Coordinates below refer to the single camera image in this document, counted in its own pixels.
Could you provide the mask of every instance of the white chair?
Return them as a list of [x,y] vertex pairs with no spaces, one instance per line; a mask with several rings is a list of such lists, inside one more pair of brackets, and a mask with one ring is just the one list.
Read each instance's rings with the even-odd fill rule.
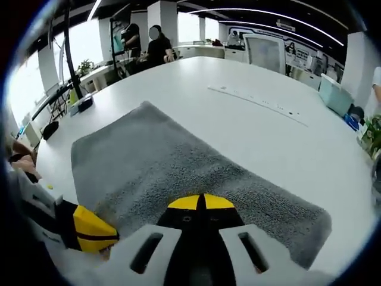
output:
[[271,36],[245,34],[246,62],[286,74],[285,42]]

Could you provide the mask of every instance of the ceiling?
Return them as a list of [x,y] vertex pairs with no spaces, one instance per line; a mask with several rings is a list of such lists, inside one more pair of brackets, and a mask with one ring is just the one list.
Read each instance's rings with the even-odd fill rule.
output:
[[[120,8],[128,3],[132,4],[133,11],[146,10],[147,7],[157,0],[102,0],[99,8],[97,9],[94,17],[106,18],[113,15]],[[335,0],[322,1],[322,0],[169,0],[171,2],[178,2],[178,11],[180,12],[194,12],[203,9],[218,9],[218,8],[238,8],[267,11],[279,15],[285,15],[293,19],[307,23],[315,28],[324,31],[331,37],[335,38],[338,42],[343,43],[343,46],[335,40],[325,35],[322,32],[300,23],[295,20],[287,19],[283,16],[267,14],[259,11],[242,11],[242,10],[224,10],[211,12],[196,13],[201,17],[212,17],[216,20],[230,20],[240,21],[246,23],[259,23],[272,27],[276,26],[278,19],[287,21],[288,24],[293,26],[295,33],[305,38],[311,39],[314,42],[323,45],[320,48],[328,55],[337,59],[341,63],[345,63],[346,58],[346,41],[349,33],[357,32],[362,29],[358,24],[358,18],[354,16],[353,10],[350,9],[348,1]],[[95,0],[72,0],[71,1],[71,17],[70,25],[74,26],[87,20],[89,12],[94,5]],[[55,26],[54,34],[63,31],[64,10],[58,8],[55,13]],[[229,23],[228,25],[236,26],[237,24]],[[251,24],[242,24],[240,26],[258,27]],[[283,33],[279,30],[273,30],[277,33]],[[45,46],[46,43],[41,41],[46,37],[41,37],[38,42],[39,46]]]

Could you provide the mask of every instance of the yellow panel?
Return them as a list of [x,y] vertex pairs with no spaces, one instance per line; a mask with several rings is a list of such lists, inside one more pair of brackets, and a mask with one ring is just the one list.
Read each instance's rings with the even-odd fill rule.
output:
[[81,234],[93,236],[117,235],[115,228],[82,206],[77,207],[73,218],[76,232]]
[[197,201],[199,195],[192,195],[190,197],[180,198],[168,207],[172,209],[182,209],[182,210],[195,210],[197,208]]
[[207,209],[228,209],[234,207],[234,204],[225,198],[216,197],[215,195],[204,194]]
[[117,243],[117,240],[84,240],[83,238],[77,238],[81,250],[84,252],[99,252],[100,250]]

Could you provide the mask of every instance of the window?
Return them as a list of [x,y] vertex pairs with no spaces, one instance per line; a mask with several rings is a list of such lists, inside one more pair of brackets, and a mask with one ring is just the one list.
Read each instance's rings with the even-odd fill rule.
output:
[[205,18],[205,38],[214,41],[220,37],[220,23],[217,20]]
[[38,52],[31,55],[17,70],[14,70],[9,79],[8,100],[11,109],[20,127],[24,117],[36,107],[44,96]]
[[179,12],[177,30],[180,43],[200,41],[200,21],[197,15]]
[[[69,30],[70,52],[73,67],[77,70],[80,63],[84,60],[90,60],[94,64],[103,61],[101,37],[99,35],[98,19],[83,22]],[[60,48],[64,42],[64,34],[61,33],[55,37],[53,43],[53,52],[55,68],[59,76]],[[70,78],[70,72],[67,65],[66,55],[64,56],[64,80]]]

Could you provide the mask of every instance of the gray towel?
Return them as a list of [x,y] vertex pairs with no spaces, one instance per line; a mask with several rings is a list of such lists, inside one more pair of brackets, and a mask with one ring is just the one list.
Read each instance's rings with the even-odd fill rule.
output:
[[304,268],[331,232],[325,210],[238,166],[149,102],[76,141],[71,163],[78,202],[122,238],[156,224],[173,200],[204,192],[230,200]]

